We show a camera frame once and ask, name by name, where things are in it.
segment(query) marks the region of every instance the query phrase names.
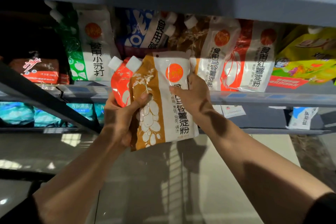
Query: orange logo circle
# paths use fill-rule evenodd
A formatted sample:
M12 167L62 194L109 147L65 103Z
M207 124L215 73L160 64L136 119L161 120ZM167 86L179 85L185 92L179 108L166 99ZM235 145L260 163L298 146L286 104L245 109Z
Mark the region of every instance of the orange logo circle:
M277 39L277 33L272 28L264 29L261 32L260 42L263 45L271 45L275 42L276 39Z
M230 40L230 33L226 30L221 30L215 35L215 44L218 47L226 45Z
M89 37L96 39L102 35L102 29L98 24L91 22L85 26L85 33Z
M178 82L183 76L183 68L179 64L170 64L166 69L166 77L170 82Z

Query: blue and white package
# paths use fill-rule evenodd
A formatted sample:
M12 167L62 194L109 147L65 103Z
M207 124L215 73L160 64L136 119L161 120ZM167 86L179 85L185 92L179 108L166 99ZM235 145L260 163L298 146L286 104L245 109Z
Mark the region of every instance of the blue and white package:
M9 125L26 125L34 121L34 109L21 102L0 102L0 119Z
M52 127L58 128L62 124L62 120L52 114L42 111L38 108L34 108L34 127L45 128Z
M94 110L96 112L99 124L104 124L104 107L105 104L94 104Z
M127 31L122 42L125 46L158 49L166 43L165 19L154 10L125 9Z
M95 119L95 112L93 110L93 104L74 104L74 103L67 103L67 106L74 109L76 112L83 115L88 120ZM74 127L71 123L68 123L68 127Z
M294 107L291 120L288 124L288 129L310 129L312 118L317 111L318 107Z

